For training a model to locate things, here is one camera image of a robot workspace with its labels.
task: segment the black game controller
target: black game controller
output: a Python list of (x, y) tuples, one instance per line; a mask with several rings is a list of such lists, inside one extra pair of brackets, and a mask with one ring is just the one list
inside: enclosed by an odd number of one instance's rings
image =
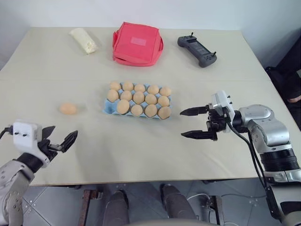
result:
[(178, 45), (185, 47), (198, 59), (198, 65), (200, 67), (207, 67), (213, 64), (217, 57), (216, 52), (212, 53), (206, 49), (201, 43), (197, 41), (197, 38), (192, 36), (182, 36), (178, 38)]

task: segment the tabletop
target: tabletop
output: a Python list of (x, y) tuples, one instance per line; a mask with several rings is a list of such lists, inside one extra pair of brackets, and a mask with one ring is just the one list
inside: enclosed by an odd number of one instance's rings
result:
[[(301, 158), (300, 131), (268, 75), (240, 31), (196, 30), (194, 35), (217, 61), (200, 68), (177, 46), (190, 30), (161, 29), (163, 53), (151, 67), (130, 67), (112, 60), (116, 28), (86, 28), (99, 50), (86, 55), (68, 35), (72, 28), (32, 28), (0, 71), (0, 126), (16, 119), (56, 125), (50, 137), (61, 143), (78, 130), (76, 143), (41, 169), (33, 185), (63, 185), (151, 180), (256, 177), (249, 150), (233, 133), (218, 141), (184, 138), (181, 132), (206, 130), (206, 116), (180, 116), (189, 107), (204, 106), (221, 89), (235, 109), (267, 105), (288, 128)], [(167, 120), (106, 115), (102, 112), (110, 81), (169, 86), (172, 115)], [(79, 106), (77, 115), (58, 111), (61, 103)], [(12, 137), (0, 141), (0, 165), (18, 157)]]

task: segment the wall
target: wall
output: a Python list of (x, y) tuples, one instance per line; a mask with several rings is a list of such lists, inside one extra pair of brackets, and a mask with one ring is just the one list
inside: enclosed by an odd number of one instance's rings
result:
[(30, 26), (241, 30), (264, 67), (276, 65), (300, 35), (301, 0), (1, 0), (0, 67)]

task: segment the brown egg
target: brown egg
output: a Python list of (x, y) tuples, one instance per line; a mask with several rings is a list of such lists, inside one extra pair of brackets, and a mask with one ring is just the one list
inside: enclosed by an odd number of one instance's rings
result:
[(133, 85), (132, 82), (126, 81), (126, 82), (123, 83), (122, 89), (127, 90), (127, 91), (132, 91), (134, 89), (134, 85)]
[(158, 99), (158, 104), (162, 107), (169, 106), (169, 99), (166, 96), (160, 96)]
[(155, 105), (157, 103), (157, 98), (153, 94), (148, 94), (145, 97), (145, 102), (148, 103), (149, 105)]
[(160, 119), (167, 119), (170, 117), (171, 109), (170, 107), (161, 107), (158, 111), (158, 116)]
[(147, 92), (155, 95), (159, 93), (159, 87), (157, 85), (151, 85), (147, 88)]
[(127, 100), (120, 100), (117, 104), (117, 112), (119, 114), (125, 114), (130, 108), (130, 103)]
[(77, 111), (76, 105), (71, 103), (64, 103), (60, 106), (60, 112), (63, 114), (76, 114)]
[(116, 82), (116, 81), (112, 81), (112, 82), (110, 83), (110, 89), (113, 89), (113, 90), (118, 91), (118, 90), (121, 89), (121, 85), (120, 85), (120, 83), (118, 83), (118, 82)]
[(121, 93), (120, 99), (130, 101), (132, 99), (132, 93), (127, 90), (123, 91), (123, 93)]
[(119, 93), (114, 90), (114, 89), (110, 89), (109, 92), (108, 92), (108, 95), (107, 95), (107, 99), (110, 101), (110, 102), (115, 102), (117, 99), (119, 98)]
[(144, 101), (144, 94), (141, 91), (135, 92), (133, 100), (136, 104), (141, 104)]
[(134, 88), (135, 91), (145, 92), (145, 86), (143, 84), (137, 84)]
[(133, 116), (140, 116), (143, 113), (143, 109), (140, 105), (134, 105), (131, 108), (131, 113), (133, 114)]
[(157, 107), (155, 105), (148, 105), (145, 110), (144, 113), (146, 114), (147, 117), (151, 118), (154, 117), (157, 114)]
[(168, 97), (171, 94), (171, 89), (169, 87), (165, 86), (165, 87), (160, 89), (160, 94), (162, 96)]

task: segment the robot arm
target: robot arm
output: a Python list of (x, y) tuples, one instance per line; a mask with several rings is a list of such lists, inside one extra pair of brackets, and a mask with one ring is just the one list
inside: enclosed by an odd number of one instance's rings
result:
[(42, 129), (38, 124), (16, 121), (5, 132), (13, 135), (19, 158), (0, 168), (0, 226), (21, 226), (23, 223), (22, 196), (34, 179), (34, 174), (47, 167), (57, 156), (66, 152), (77, 138), (77, 131), (70, 133), (60, 145), (52, 145), (47, 139), (54, 126)]
[[(205, 107), (186, 109), (180, 114), (191, 116), (207, 112), (208, 131), (193, 130), (182, 133), (182, 136), (216, 141), (217, 132), (228, 132), (231, 129), (248, 143), (260, 180), (257, 165), (262, 172), (264, 182), (261, 182), (272, 217), (286, 226), (301, 224), (301, 169), (285, 125), (275, 118), (270, 108), (263, 105), (251, 105), (235, 111), (230, 96), (224, 91), (212, 95), (212, 103)], [(250, 141), (239, 134), (245, 132), (248, 132)], [(265, 171), (262, 170), (255, 149), (260, 154)]]

